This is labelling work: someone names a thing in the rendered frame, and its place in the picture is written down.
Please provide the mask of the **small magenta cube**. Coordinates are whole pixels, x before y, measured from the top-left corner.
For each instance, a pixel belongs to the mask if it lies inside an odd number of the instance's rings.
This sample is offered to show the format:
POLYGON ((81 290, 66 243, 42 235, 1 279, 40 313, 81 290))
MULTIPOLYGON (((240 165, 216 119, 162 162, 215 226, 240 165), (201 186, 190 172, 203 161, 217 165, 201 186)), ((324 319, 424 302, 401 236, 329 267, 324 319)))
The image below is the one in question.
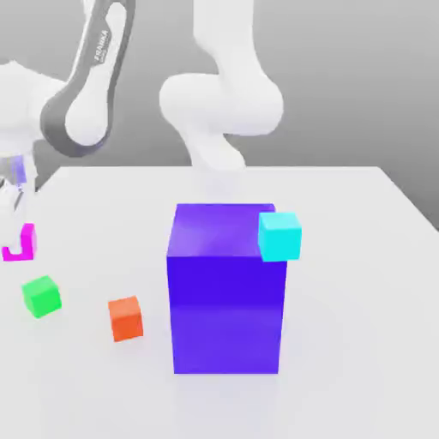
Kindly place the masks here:
POLYGON ((26 223, 21 229, 21 252, 13 254, 8 247, 2 247, 2 258, 5 262, 31 261, 37 249, 36 231, 34 223, 26 223))

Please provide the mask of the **small orange cube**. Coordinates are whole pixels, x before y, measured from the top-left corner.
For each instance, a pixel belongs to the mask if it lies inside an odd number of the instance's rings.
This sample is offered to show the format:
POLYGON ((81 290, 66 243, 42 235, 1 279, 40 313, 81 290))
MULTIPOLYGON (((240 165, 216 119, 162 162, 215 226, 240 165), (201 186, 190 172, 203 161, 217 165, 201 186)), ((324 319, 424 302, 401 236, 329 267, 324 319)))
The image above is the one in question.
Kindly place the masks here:
POLYGON ((108 309, 115 342, 143 336, 141 308, 136 296, 111 300, 108 309))

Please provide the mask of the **large purple box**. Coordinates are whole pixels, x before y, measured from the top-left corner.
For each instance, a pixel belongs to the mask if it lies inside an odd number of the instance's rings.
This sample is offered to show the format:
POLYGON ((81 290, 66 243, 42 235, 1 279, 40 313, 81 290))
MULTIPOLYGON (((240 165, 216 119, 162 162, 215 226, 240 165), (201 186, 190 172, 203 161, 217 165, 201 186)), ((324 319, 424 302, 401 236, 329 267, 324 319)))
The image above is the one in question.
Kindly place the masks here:
POLYGON ((166 255, 177 374, 275 374, 286 263, 264 262, 272 204, 179 203, 166 255))

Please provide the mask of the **small cyan cube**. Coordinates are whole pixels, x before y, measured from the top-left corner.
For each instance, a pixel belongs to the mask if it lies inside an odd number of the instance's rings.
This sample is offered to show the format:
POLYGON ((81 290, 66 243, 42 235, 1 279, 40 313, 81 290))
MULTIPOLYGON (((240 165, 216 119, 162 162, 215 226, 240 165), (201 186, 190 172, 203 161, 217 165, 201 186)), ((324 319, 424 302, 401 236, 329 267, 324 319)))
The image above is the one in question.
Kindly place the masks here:
POLYGON ((260 213, 258 245, 263 261, 296 261, 301 255, 301 244, 302 226, 295 213, 260 213))

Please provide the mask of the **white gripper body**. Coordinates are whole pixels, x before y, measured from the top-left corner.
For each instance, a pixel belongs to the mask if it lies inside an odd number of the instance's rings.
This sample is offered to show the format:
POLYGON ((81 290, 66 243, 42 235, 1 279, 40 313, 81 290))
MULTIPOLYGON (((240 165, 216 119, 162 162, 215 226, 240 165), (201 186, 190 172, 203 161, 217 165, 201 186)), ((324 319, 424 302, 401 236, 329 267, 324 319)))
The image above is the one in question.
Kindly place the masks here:
POLYGON ((33 211, 35 186, 0 184, 0 248, 21 248, 21 229, 33 211))

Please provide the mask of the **small green cube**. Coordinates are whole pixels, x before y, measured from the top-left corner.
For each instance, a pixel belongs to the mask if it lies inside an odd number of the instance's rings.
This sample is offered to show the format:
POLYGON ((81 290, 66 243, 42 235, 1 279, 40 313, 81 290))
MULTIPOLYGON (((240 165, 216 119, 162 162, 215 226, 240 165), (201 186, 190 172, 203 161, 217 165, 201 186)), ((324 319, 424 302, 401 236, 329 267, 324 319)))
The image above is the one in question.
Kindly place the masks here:
POLYGON ((57 284, 50 276, 31 280, 21 287, 27 309, 35 318, 41 318, 62 308, 57 284))

